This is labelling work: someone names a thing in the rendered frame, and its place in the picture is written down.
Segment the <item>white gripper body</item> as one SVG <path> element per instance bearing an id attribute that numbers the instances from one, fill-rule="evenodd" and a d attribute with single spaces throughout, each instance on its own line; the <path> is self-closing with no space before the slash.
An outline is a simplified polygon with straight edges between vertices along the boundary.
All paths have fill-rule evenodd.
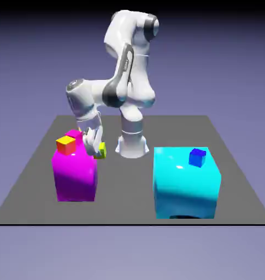
<path id="1" fill-rule="evenodd" d="M 99 153 L 99 145 L 102 141 L 102 135 L 102 125 L 95 129 L 88 127 L 86 131 L 83 132 L 83 143 L 89 156 L 94 156 Z"/>

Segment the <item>small yellow-green cube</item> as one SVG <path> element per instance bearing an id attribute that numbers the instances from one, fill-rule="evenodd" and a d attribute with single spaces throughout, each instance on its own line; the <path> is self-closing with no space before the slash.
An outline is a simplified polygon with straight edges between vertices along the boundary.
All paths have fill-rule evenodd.
<path id="1" fill-rule="evenodd" d="M 106 155 L 107 155 L 107 149 L 106 149 L 105 142 L 101 142 L 99 144 L 99 151 L 98 151 L 98 153 L 96 153 L 93 157 L 95 159 L 105 159 Z"/>

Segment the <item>small magenta cube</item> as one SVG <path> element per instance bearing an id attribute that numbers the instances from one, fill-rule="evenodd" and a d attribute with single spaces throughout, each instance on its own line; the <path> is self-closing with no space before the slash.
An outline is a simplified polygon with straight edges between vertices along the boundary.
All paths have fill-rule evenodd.
<path id="1" fill-rule="evenodd" d="M 70 130 L 65 133 L 65 136 L 69 136 L 75 139 L 76 145 L 83 144 L 83 134 L 79 130 Z"/>

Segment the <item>small orange cube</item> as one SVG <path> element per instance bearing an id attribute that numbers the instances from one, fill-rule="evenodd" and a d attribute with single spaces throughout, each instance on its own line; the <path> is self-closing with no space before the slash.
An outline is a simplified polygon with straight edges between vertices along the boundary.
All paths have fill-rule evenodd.
<path id="1" fill-rule="evenodd" d="M 57 151 L 63 155 L 70 155 L 76 151 L 76 141 L 73 137 L 63 136 L 56 140 Z"/>

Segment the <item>small blue cube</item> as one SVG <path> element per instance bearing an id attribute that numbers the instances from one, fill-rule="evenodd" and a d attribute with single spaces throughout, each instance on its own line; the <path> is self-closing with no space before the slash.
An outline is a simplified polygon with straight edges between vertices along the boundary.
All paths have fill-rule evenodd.
<path id="1" fill-rule="evenodd" d="M 189 164 L 201 168 L 205 163 L 207 152 L 205 150 L 194 148 L 189 154 Z"/>

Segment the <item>large magenta box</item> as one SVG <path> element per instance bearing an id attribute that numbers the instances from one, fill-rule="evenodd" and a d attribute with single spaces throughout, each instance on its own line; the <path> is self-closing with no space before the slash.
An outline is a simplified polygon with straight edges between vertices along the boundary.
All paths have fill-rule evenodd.
<path id="1" fill-rule="evenodd" d="M 97 188 L 97 160 L 87 155 L 85 147 L 63 155 L 56 149 L 52 160 L 57 200 L 59 202 L 92 202 Z"/>

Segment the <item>large cyan box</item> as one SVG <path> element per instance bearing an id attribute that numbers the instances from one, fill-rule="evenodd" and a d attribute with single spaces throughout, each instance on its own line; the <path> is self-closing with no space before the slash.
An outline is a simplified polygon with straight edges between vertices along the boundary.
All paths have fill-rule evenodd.
<path id="1" fill-rule="evenodd" d="M 189 164 L 197 148 L 207 152 L 201 168 Z M 213 219 L 221 173 L 208 147 L 155 147 L 152 188 L 157 219 Z"/>

